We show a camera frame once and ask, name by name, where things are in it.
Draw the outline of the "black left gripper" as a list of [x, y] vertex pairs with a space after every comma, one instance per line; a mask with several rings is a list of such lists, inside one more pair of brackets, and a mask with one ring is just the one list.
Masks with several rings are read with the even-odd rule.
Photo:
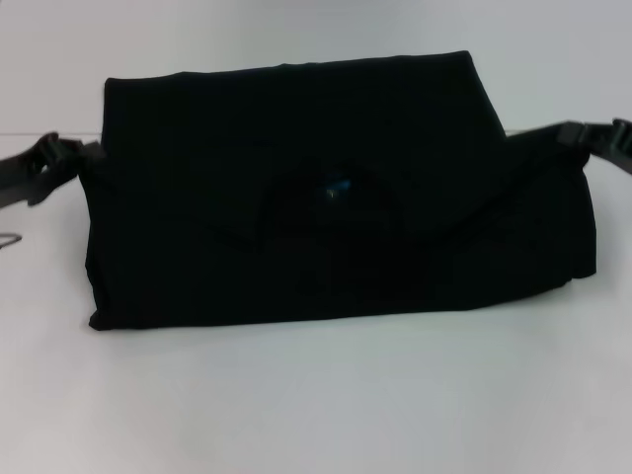
[[1, 204], [38, 205], [74, 179], [78, 168], [90, 168], [105, 157], [98, 141], [84, 143], [47, 133], [28, 150], [1, 160]]

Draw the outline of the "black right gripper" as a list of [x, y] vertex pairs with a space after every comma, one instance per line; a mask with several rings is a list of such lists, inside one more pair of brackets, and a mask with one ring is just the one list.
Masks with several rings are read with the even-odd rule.
[[607, 161], [628, 175], [632, 174], [629, 120], [616, 118], [612, 124], [567, 121], [559, 129], [557, 142], [591, 150], [593, 156]]

